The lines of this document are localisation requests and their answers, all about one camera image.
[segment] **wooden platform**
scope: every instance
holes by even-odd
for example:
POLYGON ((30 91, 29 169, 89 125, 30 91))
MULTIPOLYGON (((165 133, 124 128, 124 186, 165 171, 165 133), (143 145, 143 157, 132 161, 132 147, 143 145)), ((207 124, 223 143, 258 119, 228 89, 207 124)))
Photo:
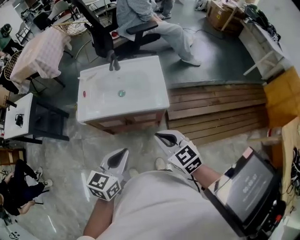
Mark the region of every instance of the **wooden platform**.
POLYGON ((168 126, 201 145, 267 126, 261 85, 221 85, 169 92, 168 126))

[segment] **white sneaker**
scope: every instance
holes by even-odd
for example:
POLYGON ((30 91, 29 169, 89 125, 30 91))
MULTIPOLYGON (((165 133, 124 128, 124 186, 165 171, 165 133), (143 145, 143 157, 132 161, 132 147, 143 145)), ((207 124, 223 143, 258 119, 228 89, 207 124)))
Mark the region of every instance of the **white sneaker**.
POLYGON ((155 169, 158 171, 167 169, 165 161, 161 157, 156 158, 155 169))
POLYGON ((199 67, 201 65, 201 61, 195 59, 194 57, 191 59, 191 60, 184 60, 184 59, 181 59, 183 62, 186 62, 186 63, 189 63, 191 65, 194 65, 194 66, 197 66, 199 67))
POLYGON ((36 181, 39 181, 41 176, 43 175, 43 169, 42 167, 39 167, 36 171, 35 171, 35 174, 37 175, 37 179, 36 181))
POLYGON ((53 185, 53 181, 51 179, 43 181, 42 183, 44 184, 45 188, 49 188, 53 185))
POLYGON ((139 172, 135 168, 130 168, 129 169, 129 175, 130 175, 131 178, 134 178, 137 175, 139 175, 139 172))
POLYGON ((173 166, 172 166, 172 164, 167 163, 166 169, 167 170, 171 170, 173 172, 173 166))

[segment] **sink basin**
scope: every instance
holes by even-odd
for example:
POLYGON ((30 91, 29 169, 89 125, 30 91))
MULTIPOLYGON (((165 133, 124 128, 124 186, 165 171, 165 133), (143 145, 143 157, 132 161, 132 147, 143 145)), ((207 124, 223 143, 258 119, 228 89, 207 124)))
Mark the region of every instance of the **sink basin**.
POLYGON ((119 64, 119 71, 109 71, 106 64, 80 72, 79 122, 169 107, 158 56, 124 60, 119 64))

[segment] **faucet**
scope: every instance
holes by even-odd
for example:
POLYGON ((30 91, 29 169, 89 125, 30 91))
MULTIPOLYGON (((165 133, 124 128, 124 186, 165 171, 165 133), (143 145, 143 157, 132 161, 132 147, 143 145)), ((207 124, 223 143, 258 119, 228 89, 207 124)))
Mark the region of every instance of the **faucet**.
POLYGON ((106 58, 110 64, 109 64, 109 70, 113 71, 115 69, 116 71, 119 71, 121 69, 117 56, 114 53, 114 50, 109 50, 107 53, 107 58, 106 58))

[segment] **gray floor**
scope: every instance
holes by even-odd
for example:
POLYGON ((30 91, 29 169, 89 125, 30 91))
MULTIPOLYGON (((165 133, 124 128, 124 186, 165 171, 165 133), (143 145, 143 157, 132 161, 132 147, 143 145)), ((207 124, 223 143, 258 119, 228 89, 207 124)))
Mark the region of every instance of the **gray floor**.
MULTIPOLYGON (((16 9, 21 12, 22 6, 16 9)), ((175 1, 172 10, 172 18, 167 21, 179 24, 189 34, 194 34, 195 42, 192 52, 196 58, 202 61, 200 67, 193 67, 180 61, 179 56, 161 38, 158 41, 143 46, 142 49, 156 50, 161 62, 165 82, 168 88, 181 86, 195 86, 224 83, 262 83, 261 75, 257 69, 244 76, 243 73, 253 64, 253 60, 238 37, 216 31, 206 20, 206 13, 194 11, 194 1, 186 0, 182 5, 175 1)), ((39 32, 33 24, 34 32, 39 32)), ((80 47, 90 40, 86 33, 83 37, 73 37, 71 41, 73 55, 76 55, 80 47)), ((86 45, 89 59, 96 56, 91 43, 86 45)), ((105 59, 97 58, 89 63, 82 50, 78 59, 72 59, 64 54, 59 69, 60 79, 66 84, 62 89, 56 82, 41 80, 50 89, 45 91, 44 97, 57 106, 74 105, 77 101, 78 76, 81 70, 106 64, 105 59)))
MULTIPOLYGON (((128 167, 138 172, 154 170, 157 157, 165 158, 153 134, 165 129, 152 127, 144 131, 109 135, 93 127, 80 125, 73 116, 67 121, 65 133, 69 142, 44 139, 43 145, 27 144, 27 160, 36 169, 42 166, 44 178, 53 180, 50 192, 42 194, 30 211, 16 219, 19 224, 41 240, 74 240, 79 237, 87 223, 96 198, 86 195, 84 182, 91 170, 97 170, 103 156, 127 147, 128 167)), ((199 146, 203 162, 223 173, 247 148, 247 139, 260 137, 263 130, 242 134, 233 138, 199 146)), ((260 143, 252 145, 261 149, 260 143)))
MULTIPOLYGON (((193 3, 187 0, 183 6, 176 2, 169 21, 179 23, 184 28, 203 29, 212 34, 204 31, 195 34, 196 41, 192 48, 195 55, 203 61, 200 67, 191 67, 179 61, 179 57, 162 39, 144 47, 158 51, 167 86, 179 86, 181 83, 213 84, 216 83, 214 81, 260 82, 260 75, 256 71, 247 78, 242 75, 253 64, 242 43, 235 37, 223 36, 211 28, 206 22, 205 14, 193 10, 193 3)), ((75 37, 72 40, 73 55, 89 40, 88 35, 83 38, 75 37)), ((87 45, 87 53, 89 59, 96 57, 91 44, 87 45)), ((140 173, 154 170, 155 159, 165 157, 153 138, 156 131, 166 129, 165 124, 144 131, 109 135, 76 121, 79 72, 104 63, 101 58, 88 63, 84 51, 81 51, 77 60, 64 54, 60 63, 60 79, 66 84, 66 88, 61 88, 54 80, 42 80, 49 87, 43 98, 70 112, 71 116, 65 127, 65 134, 70 137, 69 142, 44 139, 43 145, 26 145, 29 165, 32 168, 42 166, 44 178, 50 178, 54 182, 51 191, 39 197, 44 205, 35 205, 26 215, 16 218, 21 226, 41 240, 72 240, 82 234, 96 201, 95 197, 85 194, 84 182, 91 170, 99 168, 107 153, 127 147, 130 151, 128 167, 135 167, 140 173)), ((204 163, 223 173, 247 148, 250 136, 259 137, 263 134, 263 130, 257 130, 199 146, 198 149, 204 163)), ((259 143, 253 147, 255 150, 261 149, 259 143)))

